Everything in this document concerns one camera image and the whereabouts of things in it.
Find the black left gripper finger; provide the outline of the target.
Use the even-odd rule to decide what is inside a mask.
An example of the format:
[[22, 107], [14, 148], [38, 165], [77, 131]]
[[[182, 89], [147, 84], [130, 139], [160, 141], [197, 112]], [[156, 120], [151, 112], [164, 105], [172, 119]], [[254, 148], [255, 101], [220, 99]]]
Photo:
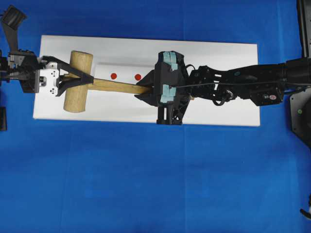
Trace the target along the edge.
[[61, 75], [56, 79], [57, 94], [61, 96], [68, 88], [82, 86], [86, 84], [93, 84], [94, 77], [91, 75], [82, 75], [82, 77], [73, 78]]
[[59, 60], [53, 56], [42, 56], [41, 57], [41, 63], [45, 63], [46, 67], [48, 66], [49, 63], [56, 63], [56, 69], [66, 71], [68, 74], [65, 75], [66, 77], [73, 77], [73, 78], [78, 78], [82, 77], [82, 75], [88, 75], [84, 71], [80, 71], [77, 68], [74, 68], [70, 64]]

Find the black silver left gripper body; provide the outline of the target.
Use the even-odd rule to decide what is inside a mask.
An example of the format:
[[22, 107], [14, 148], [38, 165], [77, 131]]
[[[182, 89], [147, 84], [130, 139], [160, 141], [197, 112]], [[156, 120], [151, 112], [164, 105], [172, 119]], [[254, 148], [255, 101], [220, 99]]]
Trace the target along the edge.
[[18, 50], [8, 53], [7, 82], [19, 81], [24, 93], [39, 93], [49, 78], [41, 72], [51, 69], [48, 74], [58, 80], [61, 60], [53, 56], [37, 57], [32, 51]]

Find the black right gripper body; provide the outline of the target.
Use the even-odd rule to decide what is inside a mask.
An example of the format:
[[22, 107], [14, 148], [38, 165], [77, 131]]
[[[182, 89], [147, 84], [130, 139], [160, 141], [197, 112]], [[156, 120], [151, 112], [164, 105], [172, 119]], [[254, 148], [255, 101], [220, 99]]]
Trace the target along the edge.
[[190, 102], [190, 94], [183, 87], [188, 77], [184, 55], [175, 51], [163, 51], [158, 54], [154, 79], [157, 124], [183, 124], [183, 117]]

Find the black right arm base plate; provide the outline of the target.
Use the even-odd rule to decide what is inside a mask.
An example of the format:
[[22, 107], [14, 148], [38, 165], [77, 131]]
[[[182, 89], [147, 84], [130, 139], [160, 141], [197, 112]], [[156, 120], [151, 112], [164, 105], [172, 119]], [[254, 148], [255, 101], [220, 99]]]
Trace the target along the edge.
[[290, 96], [292, 132], [311, 148], [311, 90]]

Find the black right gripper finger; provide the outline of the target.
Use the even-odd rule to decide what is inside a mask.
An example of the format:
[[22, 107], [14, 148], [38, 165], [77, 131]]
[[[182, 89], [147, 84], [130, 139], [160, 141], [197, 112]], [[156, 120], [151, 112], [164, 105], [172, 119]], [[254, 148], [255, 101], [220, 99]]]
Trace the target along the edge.
[[147, 103], [150, 106], [158, 107], [156, 95], [153, 92], [134, 95], [137, 99]]
[[153, 88], [155, 86], [155, 70], [151, 70], [146, 76], [138, 81], [136, 85]]

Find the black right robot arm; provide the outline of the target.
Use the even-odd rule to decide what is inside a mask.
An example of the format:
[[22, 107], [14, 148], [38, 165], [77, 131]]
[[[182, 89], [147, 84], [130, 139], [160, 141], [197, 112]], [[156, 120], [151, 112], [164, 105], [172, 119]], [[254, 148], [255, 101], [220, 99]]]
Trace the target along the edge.
[[279, 104], [284, 95], [299, 93], [311, 86], [310, 58], [227, 71], [199, 66], [188, 72], [187, 68], [184, 55], [162, 51], [155, 68], [137, 83], [151, 88], [135, 97], [157, 107], [157, 124], [181, 125], [192, 97], [210, 100], [216, 106], [237, 97], [265, 106]]

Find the black left arm base part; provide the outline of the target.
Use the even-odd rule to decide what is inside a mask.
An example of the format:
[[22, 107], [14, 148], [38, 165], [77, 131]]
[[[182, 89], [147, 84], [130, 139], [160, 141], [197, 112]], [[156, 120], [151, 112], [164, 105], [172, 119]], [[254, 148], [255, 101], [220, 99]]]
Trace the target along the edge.
[[7, 130], [7, 118], [6, 118], [6, 108], [0, 107], [0, 130]]

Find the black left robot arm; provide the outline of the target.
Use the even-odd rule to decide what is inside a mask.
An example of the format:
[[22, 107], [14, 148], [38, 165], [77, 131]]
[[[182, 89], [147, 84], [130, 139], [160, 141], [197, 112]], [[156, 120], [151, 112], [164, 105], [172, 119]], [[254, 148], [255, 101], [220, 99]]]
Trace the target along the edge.
[[53, 56], [37, 57], [18, 48], [17, 30], [26, 15], [10, 5], [0, 16], [0, 24], [9, 45], [8, 56], [0, 57], [0, 80], [19, 81], [24, 93], [39, 93], [48, 81], [55, 82], [50, 92], [59, 97], [68, 88], [93, 83], [94, 77]]

